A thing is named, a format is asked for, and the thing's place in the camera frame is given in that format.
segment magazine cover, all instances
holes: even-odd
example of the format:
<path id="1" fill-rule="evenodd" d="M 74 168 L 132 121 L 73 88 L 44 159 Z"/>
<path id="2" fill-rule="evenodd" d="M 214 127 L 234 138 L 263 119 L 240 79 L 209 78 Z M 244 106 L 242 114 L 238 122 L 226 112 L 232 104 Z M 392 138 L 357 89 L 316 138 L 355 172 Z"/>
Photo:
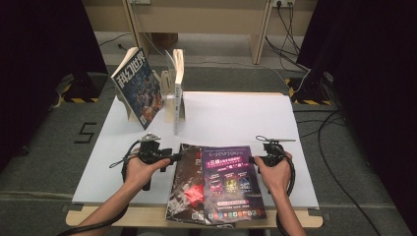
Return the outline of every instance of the magazine cover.
<path id="1" fill-rule="evenodd" d="M 202 147 L 182 144 L 169 196 L 166 219 L 206 224 L 202 178 Z"/>
<path id="2" fill-rule="evenodd" d="M 204 206 L 209 224 L 265 219 L 257 173 L 249 162 L 250 147 L 202 149 Z"/>
<path id="3" fill-rule="evenodd" d="M 138 47 L 129 49 L 111 78 L 146 129 L 162 108 L 163 100 L 159 81 L 153 76 L 144 50 Z"/>

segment black tape marking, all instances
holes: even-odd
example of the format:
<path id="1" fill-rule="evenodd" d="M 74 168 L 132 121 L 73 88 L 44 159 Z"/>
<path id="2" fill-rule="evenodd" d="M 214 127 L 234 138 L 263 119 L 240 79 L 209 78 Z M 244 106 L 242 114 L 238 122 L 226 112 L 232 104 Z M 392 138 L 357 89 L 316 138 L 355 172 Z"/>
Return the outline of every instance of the black tape marking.
<path id="1" fill-rule="evenodd" d="M 92 136 L 94 135 L 94 133 L 84 132 L 84 128 L 87 125 L 96 125 L 96 124 L 97 123 L 95 123 L 95 122 L 85 122 L 83 124 L 83 127 L 81 128 L 81 131 L 79 132 L 79 135 L 88 135 L 89 136 L 89 139 L 87 141 L 74 141 L 74 144 L 89 144 L 91 142 L 91 139 L 92 139 Z"/>

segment book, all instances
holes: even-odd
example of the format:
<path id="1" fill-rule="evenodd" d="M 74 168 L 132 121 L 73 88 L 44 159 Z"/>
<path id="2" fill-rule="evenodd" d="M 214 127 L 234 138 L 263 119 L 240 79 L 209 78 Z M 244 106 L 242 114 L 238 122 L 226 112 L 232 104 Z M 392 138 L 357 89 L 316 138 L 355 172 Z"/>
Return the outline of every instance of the book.
<path id="1" fill-rule="evenodd" d="M 202 149 L 207 224 L 267 218 L 250 155 L 251 149 L 246 146 Z"/>
<path id="2" fill-rule="evenodd" d="M 206 224 L 204 214 L 202 147 L 182 144 L 181 161 L 176 163 L 175 177 L 168 199 L 168 220 Z"/>
<path id="3" fill-rule="evenodd" d="M 160 83 L 150 68 L 142 48 L 130 48 L 119 67 L 111 76 L 117 89 L 117 97 L 128 113 L 128 119 L 136 117 L 146 129 L 163 106 Z"/>
<path id="4" fill-rule="evenodd" d="M 173 88 L 174 104 L 174 135 L 179 133 L 180 119 L 185 119 L 184 99 L 183 99 L 183 77 L 184 77 L 184 52 L 182 49 L 174 49 L 172 56 L 166 52 L 168 61 L 168 84 Z"/>

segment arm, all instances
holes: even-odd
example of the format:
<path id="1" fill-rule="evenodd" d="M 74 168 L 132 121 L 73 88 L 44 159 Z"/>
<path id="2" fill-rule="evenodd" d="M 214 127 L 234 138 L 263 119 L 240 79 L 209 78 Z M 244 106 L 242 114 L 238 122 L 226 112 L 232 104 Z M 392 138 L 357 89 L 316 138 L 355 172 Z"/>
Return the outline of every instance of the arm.
<path id="1" fill-rule="evenodd" d="M 280 161 L 275 167 L 268 167 L 255 156 L 255 162 L 261 170 L 261 176 L 265 186 L 272 195 L 279 221 L 289 235 L 306 235 L 300 221 L 292 208 L 289 197 L 286 194 L 290 180 L 291 170 L 286 160 Z"/>
<path id="2" fill-rule="evenodd" d="M 146 165 L 138 158 L 130 159 L 126 172 L 126 182 L 112 197 L 81 222 L 79 226 L 96 224 L 115 217 L 150 180 L 153 172 L 168 165 L 169 162 L 169 159 L 162 159 L 155 164 Z M 104 235 L 109 227 L 107 226 L 76 235 Z"/>

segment forearm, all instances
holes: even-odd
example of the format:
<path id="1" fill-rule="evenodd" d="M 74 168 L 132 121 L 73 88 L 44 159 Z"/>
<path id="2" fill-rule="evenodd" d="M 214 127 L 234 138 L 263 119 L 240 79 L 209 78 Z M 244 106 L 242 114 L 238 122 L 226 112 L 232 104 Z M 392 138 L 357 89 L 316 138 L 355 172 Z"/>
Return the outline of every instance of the forearm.
<path id="1" fill-rule="evenodd" d="M 306 235 L 286 193 L 284 191 L 271 191 L 271 194 L 279 221 L 285 231 L 291 236 Z"/>
<path id="2" fill-rule="evenodd" d="M 96 209 L 79 226 L 87 226 L 104 222 L 118 215 L 132 200 L 139 191 L 129 186 L 123 185 L 112 197 Z M 104 235 L 110 227 L 103 227 L 96 230 L 86 231 L 76 235 Z"/>

